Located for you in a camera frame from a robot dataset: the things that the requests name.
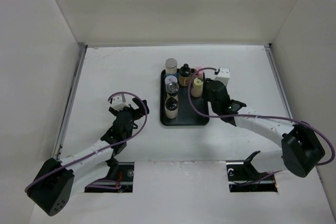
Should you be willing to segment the yellow lid bottle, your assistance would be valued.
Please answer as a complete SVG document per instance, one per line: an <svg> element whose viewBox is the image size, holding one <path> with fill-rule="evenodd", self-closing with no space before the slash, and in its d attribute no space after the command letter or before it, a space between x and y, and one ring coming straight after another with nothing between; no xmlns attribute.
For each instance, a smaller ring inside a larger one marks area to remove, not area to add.
<svg viewBox="0 0 336 224"><path fill-rule="evenodd" d="M199 98L202 96L203 93L203 79L202 78L195 78L192 83L191 87L191 96L195 98Z"/></svg>

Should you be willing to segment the pink lid glass jar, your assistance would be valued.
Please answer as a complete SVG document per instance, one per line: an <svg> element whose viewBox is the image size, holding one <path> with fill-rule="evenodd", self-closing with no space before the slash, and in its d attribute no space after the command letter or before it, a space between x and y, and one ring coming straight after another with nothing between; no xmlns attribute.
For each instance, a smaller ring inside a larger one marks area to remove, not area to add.
<svg viewBox="0 0 336 224"><path fill-rule="evenodd" d="M203 77L204 71L202 70L202 67L194 68L194 74L195 74L196 78L204 79L204 77Z"/></svg>

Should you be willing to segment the black lid white powder jar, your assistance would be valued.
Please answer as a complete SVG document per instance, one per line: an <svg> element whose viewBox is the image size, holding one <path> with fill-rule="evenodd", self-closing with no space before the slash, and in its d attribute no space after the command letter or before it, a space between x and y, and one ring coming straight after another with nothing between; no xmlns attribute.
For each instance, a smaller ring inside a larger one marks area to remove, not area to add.
<svg viewBox="0 0 336 224"><path fill-rule="evenodd" d="M169 97L164 104L165 115L168 119L174 119L178 115L179 103L173 97Z"/></svg>

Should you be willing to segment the black knob lid spice jar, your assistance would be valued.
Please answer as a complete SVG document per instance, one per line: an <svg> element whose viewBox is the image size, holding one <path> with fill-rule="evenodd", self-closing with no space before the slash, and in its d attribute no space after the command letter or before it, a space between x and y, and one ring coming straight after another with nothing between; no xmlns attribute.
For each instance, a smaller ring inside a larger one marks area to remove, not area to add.
<svg viewBox="0 0 336 224"><path fill-rule="evenodd" d="M187 87L191 81L191 68L187 63L182 65L179 70L179 84L183 87Z"/></svg>

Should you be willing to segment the black top grinder bottle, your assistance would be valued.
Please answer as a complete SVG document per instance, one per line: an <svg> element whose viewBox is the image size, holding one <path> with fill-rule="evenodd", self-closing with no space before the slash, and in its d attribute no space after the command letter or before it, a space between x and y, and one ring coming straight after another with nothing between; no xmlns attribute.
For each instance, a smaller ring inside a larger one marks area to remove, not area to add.
<svg viewBox="0 0 336 224"><path fill-rule="evenodd" d="M167 97L173 97L176 98L178 97L178 92L179 92L179 84L176 82L170 82L166 85L165 90Z"/></svg>

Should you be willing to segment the tall jar white beads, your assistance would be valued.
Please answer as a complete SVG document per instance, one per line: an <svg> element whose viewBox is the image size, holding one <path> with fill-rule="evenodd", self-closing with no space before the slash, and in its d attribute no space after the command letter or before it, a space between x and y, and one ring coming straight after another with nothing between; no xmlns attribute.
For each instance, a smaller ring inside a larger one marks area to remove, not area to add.
<svg viewBox="0 0 336 224"><path fill-rule="evenodd" d="M169 58L165 61L165 74L167 76L175 76L177 74L177 60Z"/></svg>

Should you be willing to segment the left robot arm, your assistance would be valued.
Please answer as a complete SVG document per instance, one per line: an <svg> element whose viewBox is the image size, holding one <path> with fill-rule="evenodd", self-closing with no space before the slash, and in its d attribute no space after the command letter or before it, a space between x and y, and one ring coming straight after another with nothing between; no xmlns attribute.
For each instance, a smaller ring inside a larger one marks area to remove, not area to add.
<svg viewBox="0 0 336 224"><path fill-rule="evenodd" d="M100 163L100 175L106 181L113 181L118 175L118 168L112 165L115 156L126 147L127 141L134 138L133 133L138 128L136 121L147 119L150 113L146 100L134 97L132 101L137 105L133 108L125 104L118 108L109 108L115 120L106 133L89 148L71 157L56 160L46 160L35 179L29 184L25 193L47 215L58 214L68 203L75 180L83 176L90 169Z"/></svg>

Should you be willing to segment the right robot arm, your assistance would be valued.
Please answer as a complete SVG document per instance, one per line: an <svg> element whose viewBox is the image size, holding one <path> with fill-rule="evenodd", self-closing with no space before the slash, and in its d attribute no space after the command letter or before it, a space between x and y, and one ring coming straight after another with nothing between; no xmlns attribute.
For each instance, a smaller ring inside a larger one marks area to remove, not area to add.
<svg viewBox="0 0 336 224"><path fill-rule="evenodd" d="M211 104L219 118L235 127L252 131L279 146L279 149L262 153L253 151L244 160L244 175L251 180L263 172L288 170L298 177L306 177L324 157L325 151L313 129L303 122L288 118L258 115L246 104L230 98L226 86L206 79L203 97Z"/></svg>

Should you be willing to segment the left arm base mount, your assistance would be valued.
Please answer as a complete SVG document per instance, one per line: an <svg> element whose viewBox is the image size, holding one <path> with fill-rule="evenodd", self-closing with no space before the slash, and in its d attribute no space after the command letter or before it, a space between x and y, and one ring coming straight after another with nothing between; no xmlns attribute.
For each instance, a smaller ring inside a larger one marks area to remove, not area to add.
<svg viewBox="0 0 336 224"><path fill-rule="evenodd" d="M132 193L134 162L119 162L115 158L106 162L109 170L103 178L95 179L85 188L85 193Z"/></svg>

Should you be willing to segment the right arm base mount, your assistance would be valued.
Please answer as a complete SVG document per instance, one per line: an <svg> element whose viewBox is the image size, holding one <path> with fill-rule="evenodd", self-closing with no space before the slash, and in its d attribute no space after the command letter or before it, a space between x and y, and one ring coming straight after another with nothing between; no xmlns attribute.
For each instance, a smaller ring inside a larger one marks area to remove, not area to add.
<svg viewBox="0 0 336 224"><path fill-rule="evenodd" d="M275 175L284 169L258 171L252 161L259 153L260 151L255 151L246 159L226 161L231 193L278 192Z"/></svg>

